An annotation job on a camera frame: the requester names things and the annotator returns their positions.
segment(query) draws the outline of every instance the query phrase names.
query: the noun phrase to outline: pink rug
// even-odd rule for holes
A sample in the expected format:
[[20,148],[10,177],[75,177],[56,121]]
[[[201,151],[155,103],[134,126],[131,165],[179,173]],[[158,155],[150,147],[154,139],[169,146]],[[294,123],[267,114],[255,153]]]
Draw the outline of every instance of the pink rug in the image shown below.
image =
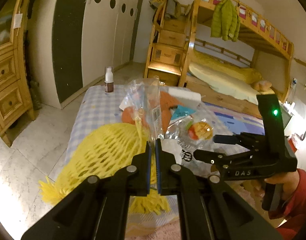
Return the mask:
[[146,236],[127,237],[125,240],[181,240],[180,221],[175,221],[159,227]]

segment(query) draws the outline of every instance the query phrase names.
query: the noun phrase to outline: glass cabinet door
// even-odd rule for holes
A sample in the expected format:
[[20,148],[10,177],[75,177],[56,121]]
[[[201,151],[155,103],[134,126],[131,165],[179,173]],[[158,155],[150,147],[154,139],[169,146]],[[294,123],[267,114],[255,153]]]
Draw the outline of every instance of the glass cabinet door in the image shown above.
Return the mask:
[[0,11],[0,46],[11,41],[12,19],[17,0],[8,0]]

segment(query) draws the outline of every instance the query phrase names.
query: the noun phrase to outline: plastic bag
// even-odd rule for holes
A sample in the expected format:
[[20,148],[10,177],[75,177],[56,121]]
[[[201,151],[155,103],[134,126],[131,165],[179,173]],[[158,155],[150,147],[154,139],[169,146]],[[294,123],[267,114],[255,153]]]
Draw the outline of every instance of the plastic bag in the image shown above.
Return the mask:
[[212,141],[215,131],[210,123],[204,118],[203,112],[198,110],[173,122],[167,128],[165,138],[178,140],[185,152],[193,153]]
[[149,129],[151,141],[164,138],[158,77],[133,80],[124,101],[133,106],[133,120],[141,121]]

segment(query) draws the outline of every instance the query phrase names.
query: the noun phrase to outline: hand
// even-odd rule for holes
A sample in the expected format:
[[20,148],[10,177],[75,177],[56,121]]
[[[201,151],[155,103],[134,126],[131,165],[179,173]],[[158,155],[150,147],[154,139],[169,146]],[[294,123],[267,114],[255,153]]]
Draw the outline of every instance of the hand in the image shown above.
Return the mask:
[[[288,200],[297,189],[300,181],[300,176],[298,171],[284,172],[273,175],[272,177],[267,178],[264,181],[269,184],[283,184],[283,193],[281,199]],[[251,181],[251,184],[254,187],[254,194],[258,197],[263,198],[265,195],[265,189],[262,188],[260,181],[253,180]]]

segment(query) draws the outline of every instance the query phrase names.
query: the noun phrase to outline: red sleeve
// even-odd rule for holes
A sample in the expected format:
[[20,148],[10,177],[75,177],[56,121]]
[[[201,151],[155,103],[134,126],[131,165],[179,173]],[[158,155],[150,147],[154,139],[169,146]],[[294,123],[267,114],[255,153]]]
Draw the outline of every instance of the red sleeve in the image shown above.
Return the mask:
[[285,217],[277,228],[284,240],[292,240],[306,221],[306,172],[298,169],[300,181],[290,200],[280,210],[269,212],[270,219]]
[[270,219],[306,215],[306,172],[298,169],[300,181],[291,199],[277,211],[269,212]]

